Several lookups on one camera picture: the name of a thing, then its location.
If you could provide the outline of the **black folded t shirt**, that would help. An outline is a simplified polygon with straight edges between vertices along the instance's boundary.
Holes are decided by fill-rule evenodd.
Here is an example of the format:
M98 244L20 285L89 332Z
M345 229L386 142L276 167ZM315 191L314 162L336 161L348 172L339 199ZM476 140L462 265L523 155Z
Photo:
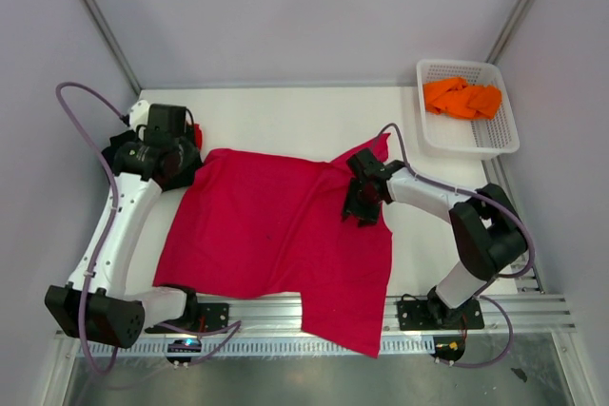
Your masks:
M102 150L103 165L108 173L136 173L138 139L134 130L126 130L109 138L109 144Z

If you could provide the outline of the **magenta t shirt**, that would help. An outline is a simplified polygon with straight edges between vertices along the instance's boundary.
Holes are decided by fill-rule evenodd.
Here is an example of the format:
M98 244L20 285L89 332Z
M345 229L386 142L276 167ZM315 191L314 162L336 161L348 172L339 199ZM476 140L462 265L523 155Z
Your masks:
M296 293L303 331L380 352L392 234L342 210L346 157L329 162L211 150L184 194L154 284L250 300Z

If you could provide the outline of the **aluminium front rail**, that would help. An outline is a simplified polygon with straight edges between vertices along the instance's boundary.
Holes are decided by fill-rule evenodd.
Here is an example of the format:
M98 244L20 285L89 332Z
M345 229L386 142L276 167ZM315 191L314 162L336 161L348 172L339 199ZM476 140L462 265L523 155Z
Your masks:
M230 300L179 294L178 302L148 310L141 300L118 300L99 294L81 294L64 288L50 289L45 305L63 333L80 335L93 342L128 348L138 338L154 334L223 333L236 321L242 331L253 335L311 334L296 297ZM381 336L398 333L462 334L507 330L545 331L574 328L564 298L556 295L517 294L477 299L465 305L450 322L434 321L422 299L389 297L379 324Z

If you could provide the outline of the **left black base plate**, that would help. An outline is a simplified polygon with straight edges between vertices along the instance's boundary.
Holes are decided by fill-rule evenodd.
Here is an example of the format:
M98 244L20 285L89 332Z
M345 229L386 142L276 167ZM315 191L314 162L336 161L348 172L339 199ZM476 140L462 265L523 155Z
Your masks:
M186 309L179 319L166 321L176 330L157 324L145 329L146 334L180 333L182 331L207 333L228 326L229 304L226 302L198 302Z

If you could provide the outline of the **right black controller board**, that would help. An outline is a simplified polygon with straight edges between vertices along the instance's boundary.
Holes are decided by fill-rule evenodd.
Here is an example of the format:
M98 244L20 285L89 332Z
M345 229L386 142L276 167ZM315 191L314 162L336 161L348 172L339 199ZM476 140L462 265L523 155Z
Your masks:
M465 342L462 338L437 337L434 338L434 351L432 357L446 363L459 361L465 352Z

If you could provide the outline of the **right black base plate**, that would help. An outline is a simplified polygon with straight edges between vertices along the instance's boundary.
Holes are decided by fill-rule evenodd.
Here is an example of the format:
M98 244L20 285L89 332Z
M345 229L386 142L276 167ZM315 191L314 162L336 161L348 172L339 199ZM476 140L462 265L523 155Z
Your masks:
M481 330L485 327L477 300L468 300L452 309L439 299L404 294L396 306L399 328L403 331Z

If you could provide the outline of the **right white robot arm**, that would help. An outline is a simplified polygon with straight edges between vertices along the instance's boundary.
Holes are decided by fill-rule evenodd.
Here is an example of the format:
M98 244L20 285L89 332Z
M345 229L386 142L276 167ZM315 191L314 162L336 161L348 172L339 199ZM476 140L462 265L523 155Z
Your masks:
M402 297L403 330L459 330L483 327L476 296L521 255L531 240L503 189L496 184L470 190L436 182L403 161L383 163L364 148L346 162L352 173L343 218L374 225L383 204L403 203L447 222L459 259L426 297Z

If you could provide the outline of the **black controller board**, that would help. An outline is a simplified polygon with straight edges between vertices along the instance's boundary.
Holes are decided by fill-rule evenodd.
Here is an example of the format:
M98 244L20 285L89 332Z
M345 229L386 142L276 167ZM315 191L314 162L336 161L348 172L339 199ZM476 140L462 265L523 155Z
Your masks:
M174 365L190 363L202 354L202 343L196 338L178 338L171 341L166 349L166 359Z
M446 363L459 361L465 352L465 342L462 338L437 337L434 338L434 351L432 357Z

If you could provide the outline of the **red folded t shirt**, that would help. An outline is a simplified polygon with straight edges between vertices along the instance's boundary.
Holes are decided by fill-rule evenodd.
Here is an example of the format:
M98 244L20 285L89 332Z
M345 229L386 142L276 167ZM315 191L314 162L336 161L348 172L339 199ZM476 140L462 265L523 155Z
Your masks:
M203 146L203 131L199 124L191 124L193 143L201 150Z

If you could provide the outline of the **aluminium side rail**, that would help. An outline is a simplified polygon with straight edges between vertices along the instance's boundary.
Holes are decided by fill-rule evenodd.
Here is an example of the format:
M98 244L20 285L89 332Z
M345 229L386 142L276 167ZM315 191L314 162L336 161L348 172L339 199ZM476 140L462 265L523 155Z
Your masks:
M483 160L481 166L488 182L499 185L510 199L514 209L520 216L521 222L525 228L532 233L532 229L528 226L528 220L525 216L525 211L522 203L522 198L519 195L515 179L508 171L504 159L497 156L490 160ZM523 254L515 263L512 264L511 270L513 274L519 274L514 278L516 288L519 294L539 294L546 293L539 268L536 266L536 260L533 260L526 272L524 268L529 262L529 252Z

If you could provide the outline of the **left black controller board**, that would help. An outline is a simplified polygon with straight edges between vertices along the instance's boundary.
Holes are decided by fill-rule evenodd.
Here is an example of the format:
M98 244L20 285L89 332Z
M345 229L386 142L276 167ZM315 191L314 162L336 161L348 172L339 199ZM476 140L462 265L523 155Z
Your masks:
M190 363L202 354L202 343L196 338L178 338L171 341L166 349L166 359L174 365Z

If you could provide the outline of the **orange t shirt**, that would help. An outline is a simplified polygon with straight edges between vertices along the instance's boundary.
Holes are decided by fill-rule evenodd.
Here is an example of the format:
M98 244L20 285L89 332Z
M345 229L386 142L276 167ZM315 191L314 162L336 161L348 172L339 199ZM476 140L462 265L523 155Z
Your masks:
M469 85L462 77L425 83L422 89L427 112L454 119L492 120L502 103L502 93L498 88Z

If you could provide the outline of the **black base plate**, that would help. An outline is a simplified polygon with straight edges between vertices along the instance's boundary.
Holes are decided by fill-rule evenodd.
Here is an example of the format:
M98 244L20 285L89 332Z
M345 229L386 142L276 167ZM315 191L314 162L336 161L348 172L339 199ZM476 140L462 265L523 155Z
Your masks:
M180 333L182 331L207 333L228 326L229 304L226 302L198 302L186 309L179 319L166 321L176 330L157 324L145 329L146 334Z
M396 306L399 328L403 331L481 330L485 327L477 300L468 300L452 309L439 299L404 294Z

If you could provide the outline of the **white perforated plastic basket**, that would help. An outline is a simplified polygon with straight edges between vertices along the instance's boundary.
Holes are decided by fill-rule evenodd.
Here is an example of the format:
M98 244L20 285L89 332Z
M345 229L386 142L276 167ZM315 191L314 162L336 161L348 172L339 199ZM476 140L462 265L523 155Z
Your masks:
M432 157L490 160L516 152L520 139L500 70L488 63L421 59L416 65L419 92L418 140ZM501 93L501 105L492 119L459 120L426 110L423 86L452 77L472 85L491 86Z

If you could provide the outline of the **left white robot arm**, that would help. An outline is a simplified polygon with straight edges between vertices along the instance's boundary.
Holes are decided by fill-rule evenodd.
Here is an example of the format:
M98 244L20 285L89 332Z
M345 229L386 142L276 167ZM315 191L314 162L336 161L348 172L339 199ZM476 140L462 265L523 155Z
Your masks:
M67 283L50 286L44 299L66 335L123 349L145 329L167 321L186 332L200 317L184 286L128 292L129 266L151 209L163 192L192 185L202 165L192 113L141 101L128 125L102 153L110 188L88 248Z

